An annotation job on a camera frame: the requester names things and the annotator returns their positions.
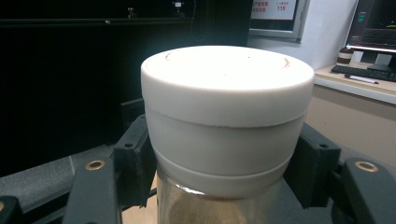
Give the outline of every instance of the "desk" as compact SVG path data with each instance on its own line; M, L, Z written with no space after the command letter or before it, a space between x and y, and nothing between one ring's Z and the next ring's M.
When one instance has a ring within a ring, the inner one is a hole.
M152 182L152 189L157 188L157 175ZM157 224L157 195L148 199L147 207L137 206L122 212L123 224Z
M352 63L350 66L367 68L369 65ZM396 82L378 80L379 84L371 84L356 81L345 78L344 74L331 73L333 67L334 65L315 71L315 84L396 105Z
M396 82L365 83L332 74L332 68L315 71L306 123L341 147L396 167Z

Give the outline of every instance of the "dark background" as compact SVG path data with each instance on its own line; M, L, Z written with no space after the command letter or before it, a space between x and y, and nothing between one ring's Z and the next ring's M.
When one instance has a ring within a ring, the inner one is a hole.
M127 7L137 19L126 19ZM117 142L120 104L141 97L141 63L168 49L245 46L251 1L186 0L185 18L159 0L31 0L0 8L4 176Z

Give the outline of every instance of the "monitor screen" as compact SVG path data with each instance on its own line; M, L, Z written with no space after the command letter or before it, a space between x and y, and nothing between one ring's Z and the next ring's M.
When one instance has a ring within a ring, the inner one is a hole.
M396 0L360 0L346 45L396 52Z

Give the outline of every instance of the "black machine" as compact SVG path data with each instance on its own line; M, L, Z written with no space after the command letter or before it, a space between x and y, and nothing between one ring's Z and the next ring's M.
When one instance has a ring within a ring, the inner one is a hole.
M18 199L0 198L0 223L122 223L120 212L146 206L156 193L156 171L145 115L128 120L142 100L123 106L129 126L109 158L78 167L70 191L43 199L27 213ZM341 149L307 124L284 174L302 208L332 204L332 222L392 223L396 218L396 183L380 164L364 159L340 163Z

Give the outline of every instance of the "white wall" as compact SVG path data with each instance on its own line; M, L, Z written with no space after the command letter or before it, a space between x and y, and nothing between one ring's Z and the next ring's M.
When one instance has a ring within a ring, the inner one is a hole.
M396 105L315 86L305 122L334 141L396 168Z
M314 69L334 64L358 0L310 0L302 43L251 37L247 46L298 58Z

